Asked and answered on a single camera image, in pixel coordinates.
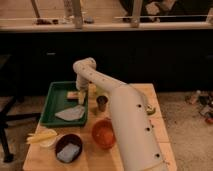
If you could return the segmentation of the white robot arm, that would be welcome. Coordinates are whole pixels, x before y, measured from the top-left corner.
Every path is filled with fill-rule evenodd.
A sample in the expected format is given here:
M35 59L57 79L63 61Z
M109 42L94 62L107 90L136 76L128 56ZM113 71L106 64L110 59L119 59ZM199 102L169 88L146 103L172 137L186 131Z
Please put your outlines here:
M109 94L111 122L124 171L168 171L147 115L145 95L98 72L91 57L76 61L73 70L78 90L87 90L92 82Z

